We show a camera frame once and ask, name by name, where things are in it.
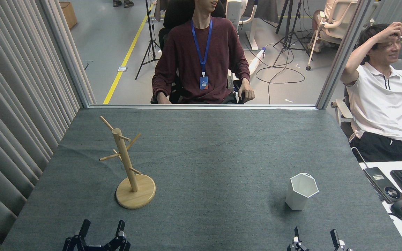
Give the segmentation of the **person's right hand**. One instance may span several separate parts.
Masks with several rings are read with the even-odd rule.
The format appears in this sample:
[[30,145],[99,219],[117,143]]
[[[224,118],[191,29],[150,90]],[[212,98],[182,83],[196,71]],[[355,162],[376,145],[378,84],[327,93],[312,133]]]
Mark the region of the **person's right hand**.
[[169,100],[169,98],[166,96],[166,94],[162,91],[159,91],[155,94],[156,100],[158,104],[165,104],[165,105],[171,105],[172,102]]
[[396,41],[402,36],[402,22],[393,22],[377,35],[378,43]]

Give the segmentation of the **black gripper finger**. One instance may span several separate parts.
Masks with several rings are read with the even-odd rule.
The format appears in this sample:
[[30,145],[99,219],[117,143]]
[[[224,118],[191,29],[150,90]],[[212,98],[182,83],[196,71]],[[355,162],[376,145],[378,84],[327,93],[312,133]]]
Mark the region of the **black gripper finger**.
[[333,242],[335,251],[353,251],[352,248],[346,248],[345,242],[343,240],[340,240],[336,229],[332,229],[330,231],[330,235],[332,238],[332,242]]
[[88,245],[85,242],[85,237],[88,233],[88,229],[90,227],[91,222],[88,219],[83,221],[83,224],[80,228],[78,234],[73,237],[69,237],[65,239],[65,243],[63,245],[63,251],[73,251],[75,247],[77,247],[78,251],[86,251]]
[[104,246],[104,251],[129,251],[131,243],[126,240],[124,233],[125,222],[120,220],[115,237]]
[[309,249],[300,240],[298,227],[295,227],[295,236],[292,239],[292,243],[287,246],[287,251],[309,251]]

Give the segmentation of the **person's left hand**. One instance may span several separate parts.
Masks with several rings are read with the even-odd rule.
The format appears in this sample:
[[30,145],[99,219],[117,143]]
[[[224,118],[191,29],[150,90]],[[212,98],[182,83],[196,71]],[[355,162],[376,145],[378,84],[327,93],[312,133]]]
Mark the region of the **person's left hand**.
[[241,79],[241,86],[238,91],[239,101],[246,103],[255,98],[255,92],[250,85],[250,81],[247,78]]

